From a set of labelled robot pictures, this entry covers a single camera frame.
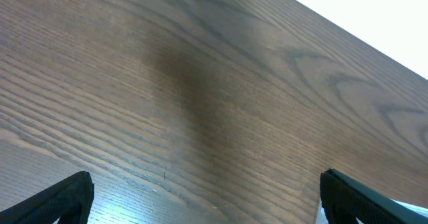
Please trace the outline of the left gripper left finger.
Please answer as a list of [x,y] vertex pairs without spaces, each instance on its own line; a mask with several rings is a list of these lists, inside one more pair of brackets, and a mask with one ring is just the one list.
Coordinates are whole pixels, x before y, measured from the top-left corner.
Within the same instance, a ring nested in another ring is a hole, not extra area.
[[86,224],[94,200],[89,172],[80,171],[1,212],[1,224]]

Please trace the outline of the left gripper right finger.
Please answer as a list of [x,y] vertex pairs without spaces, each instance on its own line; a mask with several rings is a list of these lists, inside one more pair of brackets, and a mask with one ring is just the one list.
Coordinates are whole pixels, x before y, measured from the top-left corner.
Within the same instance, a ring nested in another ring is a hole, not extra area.
[[427,209],[392,200],[336,169],[320,175],[319,220],[334,224],[427,224]]

